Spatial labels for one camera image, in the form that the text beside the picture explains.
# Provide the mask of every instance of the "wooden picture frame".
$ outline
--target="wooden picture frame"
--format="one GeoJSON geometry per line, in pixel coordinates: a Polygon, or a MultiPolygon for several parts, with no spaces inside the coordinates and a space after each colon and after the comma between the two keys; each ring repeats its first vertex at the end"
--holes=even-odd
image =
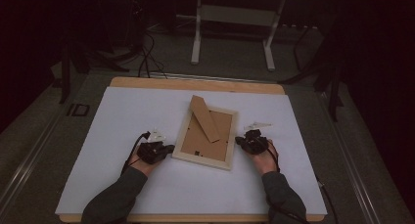
{"type": "Polygon", "coordinates": [[[221,139],[211,143],[193,112],[189,110],[183,120],[172,157],[231,170],[238,113],[209,106],[207,108],[221,139]]]}

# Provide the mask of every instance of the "sleeve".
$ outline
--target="sleeve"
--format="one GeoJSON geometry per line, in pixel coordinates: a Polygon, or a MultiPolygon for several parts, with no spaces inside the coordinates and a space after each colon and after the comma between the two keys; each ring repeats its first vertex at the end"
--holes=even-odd
{"type": "Polygon", "coordinates": [[[118,223],[124,220],[146,182],[144,173],[128,167],[115,183],[86,205],[81,223],[118,223]]]}
{"type": "Polygon", "coordinates": [[[283,214],[295,214],[305,220],[305,206],[300,196],[290,187],[286,177],[279,172],[268,172],[262,175],[262,183],[270,205],[268,218],[270,223],[301,223],[283,214]]]}

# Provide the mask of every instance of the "person's right hand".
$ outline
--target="person's right hand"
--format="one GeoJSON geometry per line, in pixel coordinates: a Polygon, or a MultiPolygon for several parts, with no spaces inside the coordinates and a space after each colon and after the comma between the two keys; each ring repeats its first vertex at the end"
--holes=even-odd
{"type": "Polygon", "coordinates": [[[138,147],[137,149],[134,151],[131,159],[128,162],[128,165],[140,170],[141,172],[143,172],[147,177],[150,176],[150,174],[152,173],[152,171],[159,165],[162,163],[162,160],[155,163],[155,164],[148,164],[145,161],[143,161],[141,158],[139,158],[137,156],[137,151],[138,151],[138,147]]]}
{"type": "MultiPolygon", "coordinates": [[[[278,153],[272,145],[272,141],[268,142],[268,149],[271,151],[273,155],[275,155],[275,157],[278,158],[278,153]]],[[[263,175],[270,171],[277,171],[277,164],[275,164],[274,159],[268,151],[265,151],[258,155],[251,155],[249,153],[246,154],[248,155],[248,157],[251,158],[256,167],[256,170],[259,172],[260,175],[263,175]]]]}

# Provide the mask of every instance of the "black cable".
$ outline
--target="black cable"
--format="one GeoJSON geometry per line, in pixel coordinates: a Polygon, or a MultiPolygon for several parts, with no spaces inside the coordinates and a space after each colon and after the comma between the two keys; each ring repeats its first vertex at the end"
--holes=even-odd
{"type": "MultiPolygon", "coordinates": [[[[271,142],[270,140],[268,140],[268,143],[270,143],[270,144],[272,145],[272,147],[274,147],[274,148],[275,148],[275,146],[272,144],[272,142],[271,142]]],[[[275,162],[275,164],[277,165],[277,172],[281,172],[280,165],[278,164],[278,156],[275,156],[275,155],[271,152],[271,150],[269,150],[269,148],[266,148],[266,150],[267,150],[267,151],[271,154],[272,159],[274,159],[274,162],[275,162]]]]}
{"type": "Polygon", "coordinates": [[[145,34],[147,36],[149,36],[152,39],[152,45],[150,47],[150,49],[148,50],[147,54],[146,54],[146,49],[143,46],[143,54],[144,54],[144,60],[141,62],[139,68],[138,68],[138,77],[140,77],[141,74],[141,68],[143,67],[144,64],[146,64],[146,71],[147,71],[147,75],[150,78],[150,74],[149,74],[149,67],[148,67],[148,62],[147,59],[149,57],[149,55],[151,54],[154,46],[155,46],[155,39],[153,38],[153,36],[151,36],[149,33],[145,32],[145,34]]]}
{"type": "MultiPolygon", "coordinates": [[[[261,141],[259,141],[257,138],[255,138],[260,144],[262,144],[262,146],[264,146],[264,147],[266,147],[266,150],[271,154],[271,156],[272,156],[272,159],[274,159],[274,162],[275,162],[275,165],[277,166],[277,172],[280,172],[281,171],[281,169],[280,169],[280,166],[278,165],[278,156],[275,156],[272,152],[271,152],[271,150],[269,150],[269,147],[268,147],[268,145],[263,145],[263,143],[261,142],[261,141]]],[[[275,146],[274,146],[274,144],[272,144],[272,142],[270,141],[270,140],[267,140],[267,142],[269,143],[269,144],[271,144],[272,145],[272,147],[274,147],[274,149],[275,149],[275,146]]],[[[286,209],[284,209],[284,208],[281,208],[281,207],[279,207],[279,206],[277,206],[277,205],[274,205],[268,198],[267,198],[267,201],[268,201],[268,203],[271,205],[271,207],[272,208],[274,208],[274,210],[275,211],[278,211],[278,212],[280,212],[280,213],[282,213],[282,214],[284,214],[284,215],[286,215],[286,216],[288,216],[288,217],[290,217],[290,218],[292,218],[292,219],[294,219],[294,220],[296,220],[296,221],[298,221],[299,223],[303,223],[303,224],[309,224],[309,222],[307,221],[307,220],[305,220],[305,219],[303,219],[302,217],[300,217],[300,216],[298,216],[298,215],[296,215],[296,214],[294,214],[294,213],[292,213],[292,212],[290,212],[290,211],[288,211],[288,210],[286,210],[286,209]]]]}
{"type": "Polygon", "coordinates": [[[149,57],[151,58],[151,60],[153,61],[153,63],[155,64],[155,66],[157,67],[157,70],[154,70],[154,71],[159,71],[159,72],[161,72],[162,73],[162,75],[164,75],[164,77],[166,78],[166,79],[168,79],[167,78],[167,75],[164,73],[164,71],[163,71],[163,69],[164,69],[164,64],[162,63],[162,62],[159,62],[159,61],[157,61],[153,56],[152,56],[152,54],[149,54],[149,57]]]}
{"type": "MultiPolygon", "coordinates": [[[[146,4],[146,0],[143,0],[143,3],[140,3],[137,0],[129,0],[129,2],[131,3],[130,8],[129,8],[129,15],[132,17],[137,17],[138,21],[137,22],[142,22],[142,18],[143,18],[143,8],[146,4]]],[[[127,37],[128,37],[128,33],[130,32],[130,26],[131,26],[131,20],[127,20],[127,31],[125,32],[125,37],[124,37],[124,41],[123,44],[126,43],[127,41],[127,37]]],[[[125,54],[121,54],[121,55],[117,55],[117,56],[112,56],[112,57],[107,57],[107,59],[113,61],[113,62],[120,62],[120,61],[125,61],[127,59],[131,59],[134,58],[135,56],[137,56],[140,53],[140,47],[137,46],[136,44],[133,44],[129,50],[129,52],[125,53],[125,54]]]]}
{"type": "Polygon", "coordinates": [[[134,161],[132,161],[132,162],[128,163],[128,166],[129,166],[129,165],[131,165],[131,164],[133,164],[133,163],[135,163],[135,162],[137,162],[138,160],[141,160],[141,158],[137,158],[137,159],[135,159],[134,161]]]}
{"type": "Polygon", "coordinates": [[[141,140],[143,137],[145,137],[145,138],[149,138],[149,136],[150,136],[150,132],[144,133],[144,134],[140,135],[140,137],[138,137],[138,139],[135,141],[135,143],[134,143],[134,147],[132,147],[131,153],[129,154],[129,156],[128,156],[127,160],[126,160],[126,161],[125,161],[125,163],[124,163],[124,166],[122,167],[121,174],[122,174],[122,173],[124,173],[125,169],[127,169],[127,167],[128,167],[129,165],[131,165],[131,164],[132,164],[132,163],[131,163],[131,164],[128,164],[128,162],[131,160],[132,154],[134,153],[135,149],[137,148],[137,145],[138,145],[138,143],[140,142],[140,140],[141,140]]]}
{"type": "Polygon", "coordinates": [[[317,179],[317,182],[319,184],[321,184],[320,188],[323,190],[323,193],[326,196],[327,201],[329,202],[330,207],[332,208],[333,216],[335,217],[335,223],[338,224],[339,223],[339,217],[337,215],[337,212],[335,210],[335,207],[333,206],[332,199],[330,198],[329,193],[327,192],[326,186],[320,181],[320,178],[318,178],[317,175],[315,175],[315,178],[317,179]]]}
{"type": "MultiPolygon", "coordinates": [[[[152,49],[153,49],[153,47],[154,47],[154,45],[155,45],[155,39],[154,39],[154,37],[152,36],[152,35],[150,35],[149,33],[147,33],[146,32],[146,34],[152,39],[152,44],[153,44],[153,46],[152,46],[152,49]]],[[[156,59],[153,57],[153,55],[149,52],[149,56],[150,56],[150,58],[152,59],[152,61],[153,61],[153,63],[155,64],[155,66],[158,68],[158,70],[159,71],[161,71],[161,73],[164,75],[164,77],[167,79],[167,76],[165,75],[165,73],[164,73],[164,71],[163,71],[163,68],[164,68],[164,64],[163,63],[161,63],[161,62],[158,62],[158,61],[156,61],[156,59]]]]}

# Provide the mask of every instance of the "gray floor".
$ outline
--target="gray floor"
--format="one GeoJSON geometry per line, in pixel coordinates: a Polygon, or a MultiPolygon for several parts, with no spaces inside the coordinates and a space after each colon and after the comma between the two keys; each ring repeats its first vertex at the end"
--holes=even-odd
{"type": "MultiPolygon", "coordinates": [[[[272,45],[277,65],[274,72],[266,70],[260,39],[223,38],[226,30],[214,33],[206,30],[210,36],[202,40],[197,66],[190,65],[193,37],[186,27],[181,27],[175,35],[152,31],[155,38],[152,55],[163,63],[163,71],[169,78],[194,75],[203,79],[275,82],[298,73],[292,47],[300,32],[294,28],[282,27],[276,33],[272,45]]],[[[146,41],[150,47],[151,39],[146,41]]],[[[321,36],[314,30],[301,43],[299,52],[303,64],[320,41],[321,36]]],[[[38,159],[32,162],[35,166],[28,171],[24,186],[16,190],[9,208],[3,207],[6,211],[0,221],[61,223],[54,214],[55,208],[105,88],[114,76],[137,75],[141,60],[142,57],[123,64],[131,69],[127,74],[99,66],[94,66],[88,75],[74,73],[73,90],[66,105],[58,104],[60,90],[49,88],[0,135],[2,192],[30,150],[44,145],[38,159]],[[85,117],[66,116],[72,103],[90,105],[90,113],[85,117]]],[[[154,63],[150,65],[151,69],[157,69],[154,63]]],[[[414,223],[346,87],[342,85],[340,91],[344,106],[338,108],[339,122],[335,123],[327,114],[325,94],[315,93],[312,81],[313,77],[309,77],[285,89],[312,166],[325,184],[340,223],[414,223]]],[[[323,197],[329,214],[321,223],[335,223],[333,210],[323,197]]]]}

